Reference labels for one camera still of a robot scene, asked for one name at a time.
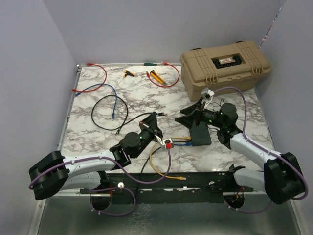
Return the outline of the black power adapter with cable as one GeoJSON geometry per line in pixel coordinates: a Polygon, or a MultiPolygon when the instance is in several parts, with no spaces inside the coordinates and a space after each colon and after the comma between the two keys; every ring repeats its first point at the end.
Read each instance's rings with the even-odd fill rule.
{"type": "Polygon", "coordinates": [[[212,105],[212,110],[217,112],[225,104],[225,100],[221,99],[219,102],[211,102],[210,104],[212,105]]]}

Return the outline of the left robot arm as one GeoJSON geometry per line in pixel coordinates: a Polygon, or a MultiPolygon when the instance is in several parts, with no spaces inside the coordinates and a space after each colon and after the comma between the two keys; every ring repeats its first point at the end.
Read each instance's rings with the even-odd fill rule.
{"type": "Polygon", "coordinates": [[[28,171],[30,190],[36,200],[52,197],[65,189],[89,188],[90,183],[80,180],[75,184],[71,179],[80,175],[122,169],[139,157],[152,141],[161,140],[162,131],[157,125],[156,112],[150,113],[139,123],[140,133],[129,132],[118,144],[104,152],[85,156],[64,156],[61,151],[50,152],[28,171]]]}

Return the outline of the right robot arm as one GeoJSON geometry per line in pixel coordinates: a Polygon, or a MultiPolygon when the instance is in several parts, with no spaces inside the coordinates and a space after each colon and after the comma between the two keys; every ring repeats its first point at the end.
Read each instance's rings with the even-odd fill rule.
{"type": "Polygon", "coordinates": [[[200,132],[212,125],[218,129],[219,142],[257,164],[261,171],[244,167],[233,170],[233,175],[225,178],[225,187],[236,191],[241,186],[265,192],[278,205],[288,200],[301,200],[308,194],[308,185],[303,177],[297,158],[290,152],[282,154],[266,148],[250,139],[236,125],[238,114],[235,105],[224,103],[218,111],[205,108],[205,102],[195,104],[180,111],[182,116],[175,119],[184,127],[199,127],[200,132]]]}

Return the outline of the black network switch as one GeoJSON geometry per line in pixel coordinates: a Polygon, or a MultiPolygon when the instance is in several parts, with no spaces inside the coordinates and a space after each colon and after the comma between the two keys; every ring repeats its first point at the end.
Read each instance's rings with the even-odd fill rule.
{"type": "Polygon", "coordinates": [[[204,122],[200,122],[198,126],[194,122],[189,132],[193,147],[212,144],[208,127],[204,122]]]}

